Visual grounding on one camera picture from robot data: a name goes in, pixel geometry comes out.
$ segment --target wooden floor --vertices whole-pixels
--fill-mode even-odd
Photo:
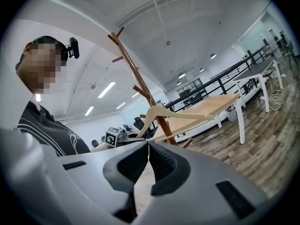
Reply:
[[[187,148],[213,156],[236,169],[260,187],[268,197],[276,194],[289,180],[300,159],[300,80],[289,70],[281,70],[284,89],[282,107],[265,111],[264,101],[250,101],[243,109],[245,144],[240,144],[239,125],[224,121],[222,128],[215,127],[196,137]],[[150,201],[150,189],[155,183],[151,165],[135,185],[138,213]]]

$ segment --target window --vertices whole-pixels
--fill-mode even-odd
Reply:
[[[180,97],[183,97],[184,95],[195,90],[196,88],[199,88],[200,86],[202,86],[202,82],[198,78],[198,79],[190,82],[189,84],[185,85],[183,88],[178,89],[177,92]],[[189,96],[187,99],[185,99],[183,101],[183,104],[185,105],[185,107],[189,107],[191,105],[194,105],[194,104],[202,101],[207,96],[208,95],[207,95],[206,90],[203,89],[203,90],[200,90],[200,91],[194,93],[193,95]]]

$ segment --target black chair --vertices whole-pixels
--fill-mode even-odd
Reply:
[[[128,127],[128,125],[123,124],[123,127],[126,129],[127,132],[131,132],[132,128]]]
[[[137,117],[137,118],[135,118],[135,122],[134,122],[133,125],[137,129],[141,130],[144,127],[145,124],[139,117]],[[147,128],[147,130],[145,132],[146,138],[149,139],[149,138],[153,137],[157,129],[158,129],[158,127],[154,128],[152,130],[150,129],[150,127]]]

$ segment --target desk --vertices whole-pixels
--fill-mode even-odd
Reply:
[[[232,82],[235,83],[235,85],[238,87],[238,90],[239,90],[239,93],[240,93],[240,97],[241,97],[241,100],[242,100],[242,103],[243,103],[244,107],[246,107],[246,104],[245,104],[245,101],[244,101],[242,90],[240,89],[239,82],[244,81],[244,80],[249,80],[251,78],[258,78],[258,80],[259,80],[259,82],[261,84],[262,91],[263,91],[263,96],[265,97],[266,112],[268,113],[270,111],[268,93],[267,93],[266,85],[263,82],[263,73],[272,64],[273,64],[273,66],[276,69],[280,88],[283,89],[283,85],[282,85],[282,80],[281,80],[281,75],[280,75],[280,71],[279,71],[279,68],[278,68],[278,64],[277,64],[277,61],[274,58],[266,59],[265,61],[262,61],[260,63],[254,64],[250,69],[246,70],[244,73],[242,73],[241,75],[239,75],[238,77],[236,77],[235,79],[233,79]]]
[[[210,96],[204,99],[203,101],[195,104],[192,107],[182,111],[182,113],[195,113],[195,114],[210,114],[215,116],[218,121],[219,128],[221,128],[221,122],[218,119],[218,115],[220,112],[235,104],[239,127],[240,127],[240,143],[243,144],[245,142],[245,128],[244,128],[244,119],[243,113],[241,109],[241,104],[239,100],[238,94],[226,94],[226,95],[218,95],[218,96]],[[169,122],[170,130],[173,134],[177,134],[180,131],[184,131],[186,129],[192,128],[197,125],[201,125],[202,123],[206,123],[208,121],[196,120],[196,119],[183,119],[183,118],[167,118],[166,121]],[[154,140],[159,140],[165,137],[165,134],[162,128],[159,126],[156,133],[153,136]]]
[[[122,142],[118,142],[116,148],[122,147],[122,146],[128,145],[128,144],[136,143],[136,142],[143,142],[143,141],[145,141],[145,139],[142,137],[128,137],[128,138],[124,139]],[[111,148],[114,148],[114,147],[112,145],[110,145],[109,143],[102,142],[97,147],[91,149],[90,151],[91,152],[99,152],[99,151],[104,151],[104,150],[108,150]]]

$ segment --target fluorescent light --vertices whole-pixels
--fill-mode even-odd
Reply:
[[[181,79],[185,76],[185,73],[184,74],[181,74],[178,78]]]
[[[99,95],[98,98],[102,98],[102,97],[105,95],[105,93],[107,93],[108,90],[111,89],[112,86],[115,85],[115,84],[116,84],[115,82],[111,82],[111,83],[103,90],[103,92],[101,92],[101,94]]]
[[[94,107],[90,107],[90,108],[88,109],[88,111],[86,112],[85,116],[89,115],[89,113],[93,110],[93,108],[94,108]]]
[[[216,57],[216,54],[214,54],[214,53],[212,53],[211,55],[210,55],[210,59],[213,59],[213,58],[215,58]]]
[[[116,109],[119,109],[120,107],[122,107],[125,103],[122,103],[120,106],[118,106]]]
[[[138,95],[139,93],[137,92],[136,94],[134,94],[133,96],[132,96],[132,98],[134,98],[136,95]]]
[[[36,101],[37,102],[41,102],[42,101],[40,94],[36,94]]]

